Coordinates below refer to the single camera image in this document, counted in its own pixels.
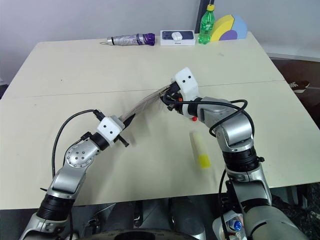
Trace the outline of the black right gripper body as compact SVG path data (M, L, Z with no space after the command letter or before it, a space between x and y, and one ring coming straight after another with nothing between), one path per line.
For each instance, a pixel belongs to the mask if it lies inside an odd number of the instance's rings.
M167 95L170 99L174 100L175 102L182 102L183 101L183 97L180 93L180 87L179 87L179 91L176 92L175 94L168 94L167 91L164 92L164 95ZM175 103L175 108L174 110L177 113L182 113L182 104L177 104Z

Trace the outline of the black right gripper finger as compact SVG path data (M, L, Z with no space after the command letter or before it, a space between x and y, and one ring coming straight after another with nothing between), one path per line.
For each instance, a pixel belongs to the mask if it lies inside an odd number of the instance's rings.
M175 94L179 91L179 85L176 81L173 81L170 85L169 88L167 90L168 94Z
M160 99L169 111L172 112L175 109L175 101L170 99L166 94L160 96Z

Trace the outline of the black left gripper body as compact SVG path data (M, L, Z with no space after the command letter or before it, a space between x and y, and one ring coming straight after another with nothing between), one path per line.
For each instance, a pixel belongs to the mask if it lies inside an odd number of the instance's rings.
M120 133L125 129L125 125L124 123L115 115L111 116L111 119L117 124L117 126L119 127L119 133L116 134L116 138L113 140L113 142L117 142L118 141L118 135L120 135Z

